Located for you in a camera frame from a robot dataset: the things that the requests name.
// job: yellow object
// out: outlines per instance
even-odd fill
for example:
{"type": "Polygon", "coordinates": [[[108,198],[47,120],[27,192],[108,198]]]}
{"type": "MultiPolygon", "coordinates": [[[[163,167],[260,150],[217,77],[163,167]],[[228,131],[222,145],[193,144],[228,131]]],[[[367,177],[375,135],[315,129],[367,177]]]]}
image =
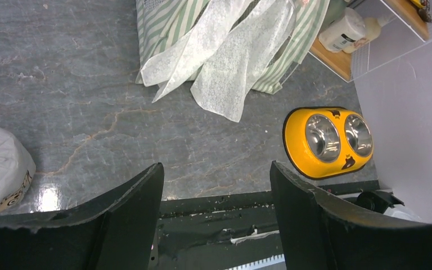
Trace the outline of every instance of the yellow object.
{"type": "Polygon", "coordinates": [[[356,112],[341,107],[303,107],[293,110],[284,122],[283,141],[287,155],[296,169],[306,177],[316,180],[360,170],[370,160],[373,153],[372,138],[363,118],[356,112]],[[328,119],[332,125],[327,125],[329,121],[326,121],[324,123],[326,126],[321,131],[322,135],[308,139],[308,136],[314,134],[308,127],[312,127],[312,122],[317,122],[311,119],[324,121],[328,119]],[[351,126],[347,128],[348,122],[352,124],[355,121],[358,121],[358,127],[361,126],[360,123],[363,123],[362,132],[354,132],[354,129],[349,131],[351,126]],[[328,153],[328,159],[323,161],[325,157],[316,156],[308,140],[311,140],[312,146],[314,142],[320,143],[321,138],[325,137],[324,140],[329,140],[329,129],[333,127],[336,132],[332,132],[331,143],[322,143],[320,145],[323,148],[317,148],[320,153],[322,151],[328,153]]]}
{"type": "Polygon", "coordinates": [[[424,8],[426,6],[425,0],[410,0],[417,8],[424,8]]]}

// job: green striped fabric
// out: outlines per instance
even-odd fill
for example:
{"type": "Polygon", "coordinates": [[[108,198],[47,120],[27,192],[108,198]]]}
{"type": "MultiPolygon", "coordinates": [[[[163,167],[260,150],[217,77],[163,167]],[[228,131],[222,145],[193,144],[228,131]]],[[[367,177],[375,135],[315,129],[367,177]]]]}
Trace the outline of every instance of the green striped fabric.
{"type": "MultiPolygon", "coordinates": [[[[191,30],[209,0],[137,0],[140,67],[191,30]],[[162,2],[149,9],[145,2],[162,2]]],[[[135,83],[142,84],[141,74],[135,83]]]]}
{"type": "MultiPolygon", "coordinates": [[[[137,0],[140,66],[190,31],[208,2],[209,0],[137,0]],[[150,7],[148,2],[158,3],[158,6],[150,7]]],[[[293,61],[301,63],[305,58],[321,27],[328,5],[329,0],[311,0],[305,7],[297,5],[296,26],[287,47],[266,68],[252,89],[269,94],[282,89],[282,76],[293,61]]],[[[198,73],[199,70],[188,80],[195,80],[198,73]]],[[[143,83],[141,74],[135,82],[143,83]]]]}
{"type": "Polygon", "coordinates": [[[329,6],[329,0],[312,0],[307,6],[297,6],[296,27],[281,57],[269,65],[264,74],[253,85],[254,90],[275,94],[282,89],[280,80],[293,61],[302,63],[317,33],[329,6]]]}

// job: wooden board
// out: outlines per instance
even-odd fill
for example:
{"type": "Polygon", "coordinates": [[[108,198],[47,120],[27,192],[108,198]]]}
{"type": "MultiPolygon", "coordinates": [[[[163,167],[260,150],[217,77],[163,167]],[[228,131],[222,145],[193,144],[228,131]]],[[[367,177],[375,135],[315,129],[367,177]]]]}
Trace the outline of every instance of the wooden board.
{"type": "Polygon", "coordinates": [[[347,82],[351,79],[350,64],[352,62],[352,55],[345,52],[329,52],[316,38],[310,52],[313,53],[319,60],[324,62],[332,70],[344,78],[347,82]]]}
{"type": "Polygon", "coordinates": [[[382,0],[395,11],[413,30],[427,41],[430,38],[428,26],[418,15],[417,8],[410,0],[382,0]]]}

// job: marble floor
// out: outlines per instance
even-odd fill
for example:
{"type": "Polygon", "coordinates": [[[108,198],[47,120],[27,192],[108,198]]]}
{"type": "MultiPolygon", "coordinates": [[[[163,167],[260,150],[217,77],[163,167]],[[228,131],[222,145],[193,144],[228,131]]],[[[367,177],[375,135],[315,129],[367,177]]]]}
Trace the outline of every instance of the marble floor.
{"type": "MultiPolygon", "coordinates": [[[[275,95],[251,91],[240,123],[199,108],[190,83],[151,103],[157,88],[133,83],[139,67],[134,0],[0,0],[0,127],[37,165],[8,213],[74,207],[155,162],[164,200],[266,191],[271,161],[288,163],[290,110],[360,111],[354,84],[311,56],[275,95]]],[[[373,179],[370,162],[317,184],[373,179]]]]}

